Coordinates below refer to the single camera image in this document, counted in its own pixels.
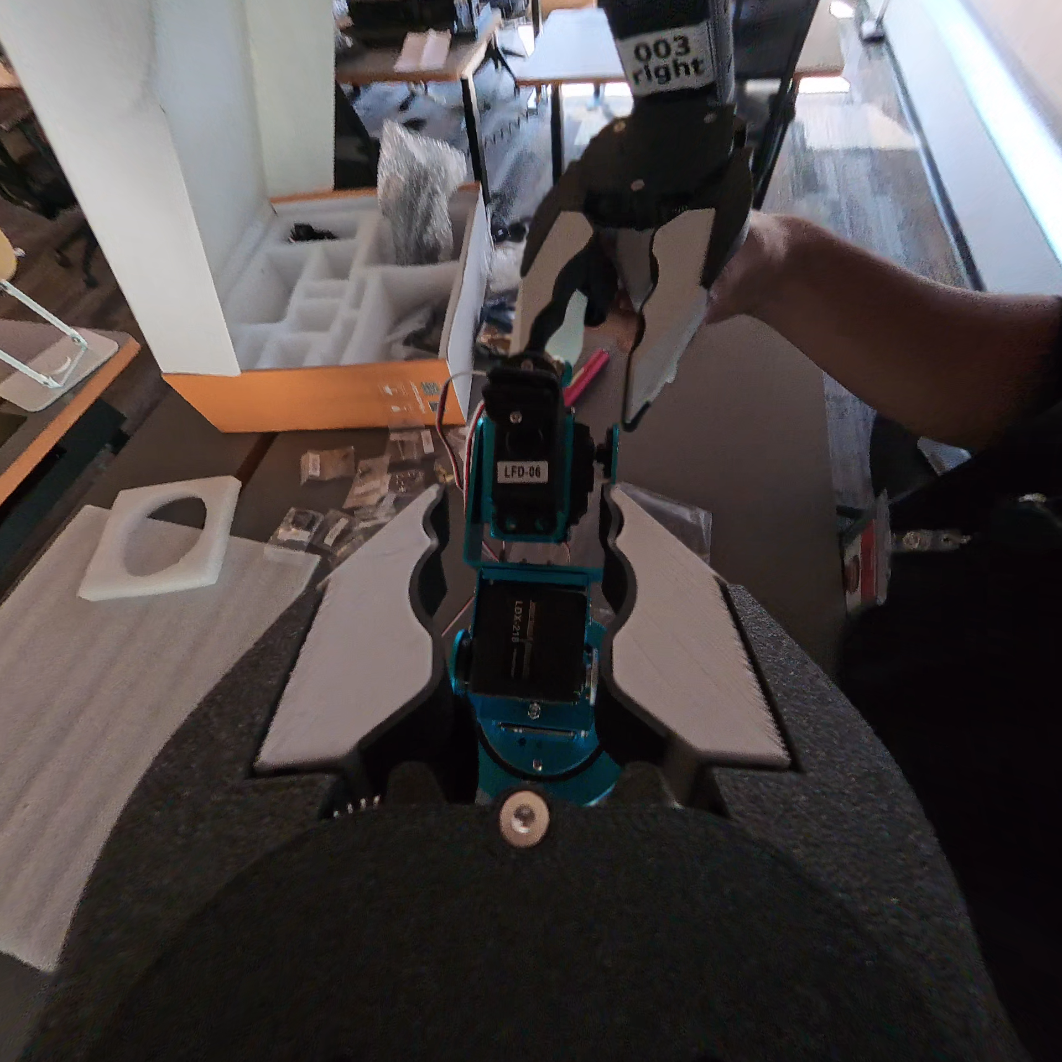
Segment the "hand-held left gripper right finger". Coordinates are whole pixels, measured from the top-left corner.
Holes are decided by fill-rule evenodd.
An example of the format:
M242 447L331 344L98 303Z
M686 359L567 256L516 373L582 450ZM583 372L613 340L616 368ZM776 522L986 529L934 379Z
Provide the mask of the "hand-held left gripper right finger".
M621 485L601 490L604 690L683 767L790 768L723 580Z

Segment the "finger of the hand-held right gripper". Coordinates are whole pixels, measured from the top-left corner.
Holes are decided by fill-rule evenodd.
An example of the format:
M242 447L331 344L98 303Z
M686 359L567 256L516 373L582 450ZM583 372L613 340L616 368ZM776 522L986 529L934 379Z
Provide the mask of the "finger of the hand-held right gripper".
M576 365L585 331L600 327L618 295L610 250L584 215L560 212L530 264L523 266L514 319L514 360Z
M707 304L702 272L715 215L714 208L693 209L654 232L618 233L618 273L641 323L628 357L626 431L636 428L674 379L700 328Z

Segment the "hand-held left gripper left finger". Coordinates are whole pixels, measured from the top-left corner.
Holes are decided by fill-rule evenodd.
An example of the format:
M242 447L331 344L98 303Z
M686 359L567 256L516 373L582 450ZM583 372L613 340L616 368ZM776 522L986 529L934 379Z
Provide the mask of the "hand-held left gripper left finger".
M349 763L435 692L447 544L447 492L431 485L327 577L258 773Z

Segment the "black servo motor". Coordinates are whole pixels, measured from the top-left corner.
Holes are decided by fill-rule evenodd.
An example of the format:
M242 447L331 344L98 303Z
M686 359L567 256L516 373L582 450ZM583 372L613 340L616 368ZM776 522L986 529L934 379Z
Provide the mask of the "black servo motor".
M590 501L595 443L565 401L570 367L521 352L490 369L477 425L477 515L493 538L561 544Z

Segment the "blue toy robot arm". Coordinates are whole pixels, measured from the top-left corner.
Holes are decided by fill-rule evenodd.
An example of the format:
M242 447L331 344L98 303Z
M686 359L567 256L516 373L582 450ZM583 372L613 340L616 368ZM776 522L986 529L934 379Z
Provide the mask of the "blue toy robot arm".
M483 390L463 480L463 559L475 572L472 620L456 635L450 662L453 693L472 710L477 729L479 789L494 798L537 784L564 800L590 805L609 793L619 773L596 729L605 629L592 616L590 598L602 570L490 553L489 539L500 550L567 547L577 524L569 538L555 545L491 536L476 513L473 447L482 411ZM603 443L594 443L590 494L599 472L606 483L615 481L616 427ZM583 518L589 509L590 501Z

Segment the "person's right forearm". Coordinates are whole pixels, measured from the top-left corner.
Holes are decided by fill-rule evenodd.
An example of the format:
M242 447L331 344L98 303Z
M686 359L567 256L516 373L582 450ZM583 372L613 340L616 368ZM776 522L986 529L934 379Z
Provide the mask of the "person's right forearm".
M932 282L788 220L772 327L887 418L977 450L1047 402L1060 299Z

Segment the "dark grey desk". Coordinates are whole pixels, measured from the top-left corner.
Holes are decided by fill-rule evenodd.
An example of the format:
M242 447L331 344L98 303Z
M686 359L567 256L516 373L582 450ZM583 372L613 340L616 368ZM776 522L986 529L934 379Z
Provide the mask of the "dark grey desk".
M224 434L170 392L85 498L110 510L134 486L233 475L243 481L232 531L263 544L299 504L309 433ZM750 590L835 673L844 605L822 373L744 316L685 354L637 431L620 444L623 480L714 515L710 565ZM2 974L46 975L2 953Z

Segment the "grey desk with orange edge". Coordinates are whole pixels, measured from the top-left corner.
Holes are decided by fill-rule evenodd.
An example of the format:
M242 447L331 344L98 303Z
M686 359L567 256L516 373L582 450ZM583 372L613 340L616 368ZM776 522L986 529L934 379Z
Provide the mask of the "grey desk with orange edge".
M2 319L2 346L14 356L35 358L53 342L49 335L54 335L54 330L50 331L45 324ZM105 395L140 354L141 344L123 331L103 329L93 335L117 342L118 348L110 360L41 411L27 413L19 407L12 407L13 414L25 413L25 418L7 441L2 442L2 508L21 490L45 458L67 443L66 436L82 419L103 411L121 417Z

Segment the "person's right hand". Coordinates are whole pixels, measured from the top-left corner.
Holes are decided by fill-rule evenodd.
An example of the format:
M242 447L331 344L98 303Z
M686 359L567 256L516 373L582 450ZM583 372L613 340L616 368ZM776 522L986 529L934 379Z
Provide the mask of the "person's right hand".
M793 216L753 211L746 240L710 285L702 324L736 316L773 325L794 305L801 253L813 245L818 228Z

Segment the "dark red metal tube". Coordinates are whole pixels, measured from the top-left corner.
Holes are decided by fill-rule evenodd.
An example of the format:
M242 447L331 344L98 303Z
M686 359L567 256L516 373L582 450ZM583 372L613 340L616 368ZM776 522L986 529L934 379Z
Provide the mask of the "dark red metal tube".
M564 402L567 408L576 408L582 399L587 389L597 380L601 373L609 366L611 353L605 348L593 352L573 374L572 379L564 390Z

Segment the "large clear plastic bag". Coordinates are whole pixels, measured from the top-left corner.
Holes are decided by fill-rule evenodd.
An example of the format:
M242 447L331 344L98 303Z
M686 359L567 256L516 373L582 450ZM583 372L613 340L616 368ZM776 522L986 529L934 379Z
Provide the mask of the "large clear plastic bag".
M712 513L655 491L631 483L620 489L643 508L657 524L693 552L703 563L710 564Z

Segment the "pile of small parts bags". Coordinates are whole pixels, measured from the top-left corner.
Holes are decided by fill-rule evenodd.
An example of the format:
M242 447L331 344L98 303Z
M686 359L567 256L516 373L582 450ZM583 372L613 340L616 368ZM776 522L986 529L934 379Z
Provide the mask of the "pile of small parts bags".
M299 456L299 486L345 485L335 506L291 504L264 545L271 562L293 563L313 555L338 564L412 507L429 487L453 482L426 428L391 429L382 452L355 445L310 448Z

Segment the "orange white cardboard box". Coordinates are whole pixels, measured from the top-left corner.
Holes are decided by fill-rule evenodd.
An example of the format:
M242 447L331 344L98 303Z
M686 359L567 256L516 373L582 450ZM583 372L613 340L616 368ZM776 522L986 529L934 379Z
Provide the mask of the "orange white cardboard box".
M374 188L335 190L330 2L2 2L2 47L162 378L219 430L458 423L485 193L402 264Z

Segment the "white foam sheet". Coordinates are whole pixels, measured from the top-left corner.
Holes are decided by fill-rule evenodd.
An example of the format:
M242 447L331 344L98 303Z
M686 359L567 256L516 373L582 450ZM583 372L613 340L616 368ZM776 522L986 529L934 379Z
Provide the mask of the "white foam sheet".
M2 604L1 949L44 973L150 764L319 564L232 538L213 586L90 602L108 516L79 511Z

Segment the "person's black clothing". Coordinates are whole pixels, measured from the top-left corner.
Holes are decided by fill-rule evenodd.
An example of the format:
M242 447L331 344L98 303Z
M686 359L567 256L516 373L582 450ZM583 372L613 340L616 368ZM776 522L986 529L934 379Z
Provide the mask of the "person's black clothing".
M1027 1050L1060 1060L1060 407L891 508L841 687L914 789Z

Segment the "tan chair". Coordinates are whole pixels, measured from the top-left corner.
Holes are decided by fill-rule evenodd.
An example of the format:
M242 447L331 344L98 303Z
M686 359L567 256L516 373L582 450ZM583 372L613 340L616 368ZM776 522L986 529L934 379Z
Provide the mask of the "tan chair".
M1 399L27 413L38 413L57 402L72 389L84 382L97 369L106 365L119 352L120 344L91 330L78 330L46 310L13 284L18 271L20 253L1 233L1 290L18 301L59 338L42 352L25 360L5 348L1 350L2 366L8 369L2 378Z

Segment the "white foam frame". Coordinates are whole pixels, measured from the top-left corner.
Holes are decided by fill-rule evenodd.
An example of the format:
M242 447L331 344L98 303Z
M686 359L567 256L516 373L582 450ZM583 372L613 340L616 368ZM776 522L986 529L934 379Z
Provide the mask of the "white foam frame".
M216 476L120 492L87 566L79 597L102 602L213 586L222 571L241 489L238 478ZM162 569L132 573L126 565L126 549L135 532L153 513L184 499L196 499L205 510L204 527L194 543L179 560Z

